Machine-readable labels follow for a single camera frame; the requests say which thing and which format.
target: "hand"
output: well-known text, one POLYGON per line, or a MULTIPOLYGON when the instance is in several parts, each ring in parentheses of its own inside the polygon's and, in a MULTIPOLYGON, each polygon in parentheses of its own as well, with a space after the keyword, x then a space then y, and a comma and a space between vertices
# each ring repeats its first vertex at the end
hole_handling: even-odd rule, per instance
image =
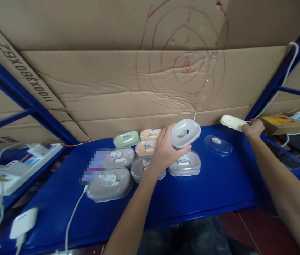
POLYGON ((265 130, 265 127, 261 120, 251 119, 251 122, 242 126, 242 131, 247 138, 260 138, 261 133, 265 130))
POLYGON ((171 144, 171 131, 176 123, 171 124, 168 127, 163 128, 161 131, 157 145, 155 148, 152 161, 147 167, 146 173, 158 176, 171 164, 173 164, 177 159, 186 154, 190 149, 191 145, 184 147, 183 149, 175 150, 171 144))

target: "blue shelf surface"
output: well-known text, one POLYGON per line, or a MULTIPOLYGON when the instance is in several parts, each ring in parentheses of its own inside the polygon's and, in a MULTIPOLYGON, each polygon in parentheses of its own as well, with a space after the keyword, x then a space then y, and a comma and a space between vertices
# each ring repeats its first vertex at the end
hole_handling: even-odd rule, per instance
MULTIPOLYGON (((5 212, 9 211, 12 206, 30 189, 30 187, 38 180, 38 178, 57 161, 60 155, 68 148, 61 149, 50 161, 48 161, 41 169, 39 169, 33 176, 31 176, 21 187, 19 187, 13 194, 4 196, 5 212)), ((6 165, 12 160, 21 160, 25 157, 28 148, 7 150, 2 155, 1 165, 6 165)))
MULTIPOLYGON (((201 158, 201 172, 189 177, 174 177, 167 173, 158 181, 145 230, 270 202, 253 151, 243 133, 222 125, 202 127, 200 137, 192 146, 201 158), (207 135, 228 141, 233 146, 230 156, 221 157, 206 148, 203 139, 207 135)), ((27 233, 21 254, 64 250, 66 227, 84 189, 78 185, 79 178, 97 148, 107 147, 114 147, 112 139, 76 147, 24 208, 26 211, 38 207, 39 213, 35 227, 27 233)), ((283 151, 300 162, 297 157, 283 151)), ((292 172, 300 179, 300 168, 292 172)), ((70 227, 69 247, 106 242, 137 186, 133 183, 126 197, 110 202, 95 203, 84 196, 70 227)), ((9 239, 9 232, 10 227, 0 237, 0 254, 16 252, 16 241, 9 239)))

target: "green soap dish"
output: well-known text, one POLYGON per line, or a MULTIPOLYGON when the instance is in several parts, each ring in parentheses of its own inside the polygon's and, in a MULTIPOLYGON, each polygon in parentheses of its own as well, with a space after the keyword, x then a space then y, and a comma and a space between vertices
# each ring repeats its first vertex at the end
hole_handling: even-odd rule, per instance
POLYGON ((140 142, 139 134, 137 131, 130 131, 116 136, 113 143, 116 148, 131 147, 140 142))

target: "white charger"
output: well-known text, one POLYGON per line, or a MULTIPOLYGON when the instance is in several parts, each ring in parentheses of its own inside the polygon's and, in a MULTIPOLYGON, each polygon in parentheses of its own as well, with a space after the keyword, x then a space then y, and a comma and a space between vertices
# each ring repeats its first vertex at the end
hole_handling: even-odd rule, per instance
POLYGON ((9 238, 17 239, 15 245, 15 247, 18 248, 16 255, 19 254, 22 244, 25 242, 26 233, 35 226, 35 223, 37 222, 37 214, 38 208, 34 207, 14 219, 9 238))

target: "blue metal shelf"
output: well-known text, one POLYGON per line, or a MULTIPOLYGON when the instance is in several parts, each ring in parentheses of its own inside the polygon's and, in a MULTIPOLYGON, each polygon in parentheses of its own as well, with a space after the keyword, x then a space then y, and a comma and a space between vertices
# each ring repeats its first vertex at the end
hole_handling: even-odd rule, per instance
POLYGON ((0 120, 0 127, 28 115, 33 116, 40 124, 66 144, 78 144, 78 140, 48 110, 33 97, 1 64, 0 89, 13 99, 24 111, 0 120))
MULTIPOLYGON (((291 72, 294 70, 294 68, 300 62, 300 36, 296 40, 296 43, 299 45, 299 52, 298 52, 298 54, 295 58, 295 61, 291 67, 289 75, 291 74, 291 72)), ((247 115, 246 120, 251 120, 255 116, 257 116, 262 111, 262 109, 269 103, 269 101, 273 98, 273 96, 275 95, 277 90, 300 95, 300 90, 286 88, 286 87, 281 86, 283 79, 286 75, 287 69, 292 61, 294 52, 295 52, 295 48, 293 48, 289 52, 287 57, 284 59, 284 61, 282 62, 282 64, 280 65, 280 67, 278 68, 276 73, 274 74, 273 78, 268 83, 267 87, 265 88, 265 90, 263 91, 261 96, 259 97, 258 101, 255 103, 255 105, 253 106, 253 108, 251 109, 249 114, 247 115)))

